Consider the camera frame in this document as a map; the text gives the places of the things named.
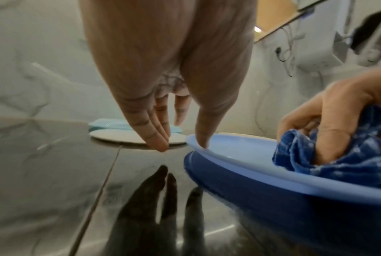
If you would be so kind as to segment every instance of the checkered towel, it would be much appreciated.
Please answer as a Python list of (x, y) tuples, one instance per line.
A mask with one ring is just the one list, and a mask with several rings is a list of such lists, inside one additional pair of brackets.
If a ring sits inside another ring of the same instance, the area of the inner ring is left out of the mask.
[(318, 131), (312, 131), (307, 137), (292, 129), (282, 136), (272, 161), (289, 171), (381, 187), (381, 139), (376, 137), (380, 131), (381, 107), (371, 105), (362, 111), (351, 144), (340, 159), (324, 165), (310, 164)]

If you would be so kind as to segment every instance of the marble countertop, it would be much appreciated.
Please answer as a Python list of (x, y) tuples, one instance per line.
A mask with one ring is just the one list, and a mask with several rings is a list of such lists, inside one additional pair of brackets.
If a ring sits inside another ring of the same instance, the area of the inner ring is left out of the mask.
[(261, 185), (251, 214), (197, 187), (187, 146), (160, 153), (87, 130), (0, 119), (0, 256), (381, 255), (369, 239), (381, 241), (381, 208)]

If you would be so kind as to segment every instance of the blue plate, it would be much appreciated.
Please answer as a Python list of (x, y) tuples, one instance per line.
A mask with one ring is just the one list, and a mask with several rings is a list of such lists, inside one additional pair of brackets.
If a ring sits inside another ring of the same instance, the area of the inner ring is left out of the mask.
[(290, 172), (276, 167), (272, 155), (276, 141), (214, 135), (208, 149), (201, 148), (194, 135), (186, 143), (209, 161), (250, 179), (279, 188), (345, 202), (381, 205), (381, 189)]

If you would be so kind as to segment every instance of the black marble countertop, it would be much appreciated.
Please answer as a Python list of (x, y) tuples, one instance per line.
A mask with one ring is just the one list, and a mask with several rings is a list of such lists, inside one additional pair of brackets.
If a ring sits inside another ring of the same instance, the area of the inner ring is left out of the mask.
[(260, 210), (247, 213), (197, 187), (189, 152), (102, 143), (86, 124), (0, 119), (0, 256), (381, 255), (381, 207), (261, 184)]

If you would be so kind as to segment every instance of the blue towel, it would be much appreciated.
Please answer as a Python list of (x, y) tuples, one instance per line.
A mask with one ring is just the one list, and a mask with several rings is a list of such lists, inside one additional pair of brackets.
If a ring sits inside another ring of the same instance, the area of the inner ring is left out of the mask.
[(280, 139), (272, 161), (289, 171), (381, 188), (381, 107), (364, 108), (358, 128), (344, 156), (324, 165), (310, 164), (314, 158), (318, 130), (307, 137), (298, 130), (287, 131)]

